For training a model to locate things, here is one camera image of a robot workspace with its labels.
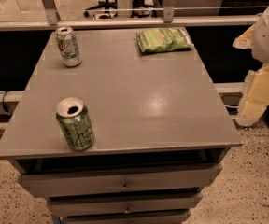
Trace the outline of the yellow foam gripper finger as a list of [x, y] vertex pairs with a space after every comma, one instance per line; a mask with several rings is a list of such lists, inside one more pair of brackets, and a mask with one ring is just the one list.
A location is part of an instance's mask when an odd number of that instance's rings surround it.
[[233, 42], [233, 47], [237, 49], [251, 49], [254, 28], [255, 25], [250, 26], [243, 34], [237, 37]]
[[235, 121], [243, 127], [255, 124], [269, 106], [269, 63], [258, 71], [249, 70], [244, 81]]

